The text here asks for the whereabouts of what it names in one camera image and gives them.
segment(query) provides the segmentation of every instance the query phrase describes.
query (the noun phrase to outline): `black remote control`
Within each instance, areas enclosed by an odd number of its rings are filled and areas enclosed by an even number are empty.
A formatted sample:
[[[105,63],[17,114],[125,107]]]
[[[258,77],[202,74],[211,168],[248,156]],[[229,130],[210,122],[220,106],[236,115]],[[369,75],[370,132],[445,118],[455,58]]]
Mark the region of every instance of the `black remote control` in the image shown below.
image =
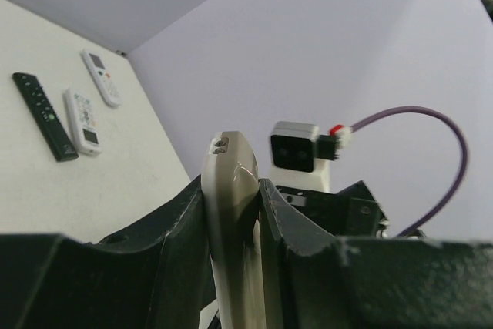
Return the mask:
[[[36,76],[16,72],[12,78],[56,160],[62,162],[79,158],[79,154],[77,154],[67,132],[63,129],[62,123]]]

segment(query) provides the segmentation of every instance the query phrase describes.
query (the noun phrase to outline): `cable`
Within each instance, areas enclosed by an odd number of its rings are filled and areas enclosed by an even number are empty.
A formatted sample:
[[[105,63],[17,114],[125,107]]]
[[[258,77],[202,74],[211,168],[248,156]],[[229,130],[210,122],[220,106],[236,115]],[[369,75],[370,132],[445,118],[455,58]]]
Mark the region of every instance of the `cable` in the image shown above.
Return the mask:
[[[450,127],[450,129],[457,136],[459,145],[461,147],[461,164],[459,166],[459,170],[457,172],[457,176],[455,177],[454,182],[452,183],[446,194],[438,201],[438,203],[433,208],[431,208],[431,210],[429,210],[422,218],[412,223],[409,227],[405,228],[397,235],[398,237],[405,237],[410,233],[412,233],[413,231],[415,231],[417,228],[423,226],[432,217],[434,217],[437,213],[439,213],[445,207],[448,201],[454,196],[455,192],[457,192],[457,189],[461,185],[461,182],[464,179],[464,175],[466,173],[466,169],[468,167],[469,150],[464,134],[459,129],[457,124],[454,123],[454,121],[452,121],[449,117],[447,117],[443,113],[439,113],[437,111],[434,111],[433,109],[424,108],[424,107],[402,106],[402,107],[386,109],[384,111],[377,112],[367,117],[366,119],[362,119],[361,121],[358,121],[357,123],[352,125],[351,128],[354,133],[360,129],[363,129],[365,126],[378,121],[379,119],[383,119],[385,117],[389,117],[393,115],[398,115],[401,113],[420,113],[421,115],[431,116],[434,117],[435,119],[441,120],[448,127]]]

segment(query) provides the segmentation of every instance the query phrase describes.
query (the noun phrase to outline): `cable connector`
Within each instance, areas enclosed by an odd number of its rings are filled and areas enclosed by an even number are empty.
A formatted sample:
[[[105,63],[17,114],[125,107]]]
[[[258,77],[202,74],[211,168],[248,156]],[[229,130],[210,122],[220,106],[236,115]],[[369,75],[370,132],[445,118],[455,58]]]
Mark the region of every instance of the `cable connector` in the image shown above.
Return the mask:
[[[337,137],[337,148],[343,149],[353,137],[353,130],[350,126],[336,125],[329,131],[329,135]]]

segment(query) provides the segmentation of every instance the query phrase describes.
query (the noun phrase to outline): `white remote control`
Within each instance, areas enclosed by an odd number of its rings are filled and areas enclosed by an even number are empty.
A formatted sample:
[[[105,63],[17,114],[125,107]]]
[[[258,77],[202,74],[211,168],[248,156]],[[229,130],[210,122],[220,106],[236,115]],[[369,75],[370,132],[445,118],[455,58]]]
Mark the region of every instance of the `white remote control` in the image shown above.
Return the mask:
[[[120,94],[116,90],[116,86],[111,80],[111,75],[102,64],[101,59],[95,53],[88,52],[86,49],[82,51],[82,58],[91,72],[91,76],[104,101],[113,107],[122,104]]]
[[[97,156],[102,152],[102,147],[96,134],[91,100],[72,89],[67,89],[64,97],[75,147],[81,153]]]

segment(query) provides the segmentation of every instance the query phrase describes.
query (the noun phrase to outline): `remote control screen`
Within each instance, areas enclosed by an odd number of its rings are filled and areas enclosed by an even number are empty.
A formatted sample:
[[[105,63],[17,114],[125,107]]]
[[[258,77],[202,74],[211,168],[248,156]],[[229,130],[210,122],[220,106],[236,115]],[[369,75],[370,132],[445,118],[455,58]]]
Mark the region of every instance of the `remote control screen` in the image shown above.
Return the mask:
[[[97,55],[93,55],[93,54],[89,53],[89,56],[92,59],[92,63],[94,63],[94,65],[96,67],[99,67],[101,69],[105,69],[105,66],[102,64],[101,59]]]
[[[84,132],[84,137],[88,142],[98,144],[98,137],[92,131],[88,131],[86,129],[82,129]]]

